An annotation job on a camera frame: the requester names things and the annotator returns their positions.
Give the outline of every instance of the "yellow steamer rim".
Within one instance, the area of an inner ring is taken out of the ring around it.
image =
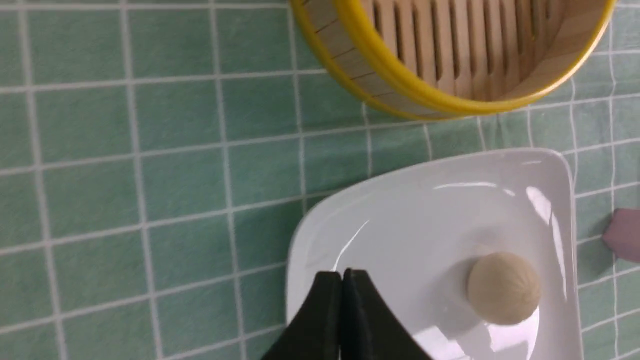
[[[513,110],[556,89],[597,45],[615,0],[291,5],[316,57],[353,95],[393,115],[443,120]]]

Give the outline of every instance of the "square plate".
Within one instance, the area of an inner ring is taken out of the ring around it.
[[[546,149],[423,163],[356,184],[303,219],[287,268],[287,319],[320,270],[369,272],[398,320],[435,360],[581,360],[575,209],[569,166]],[[498,326],[466,298],[475,259],[510,251],[542,281],[538,309]]]

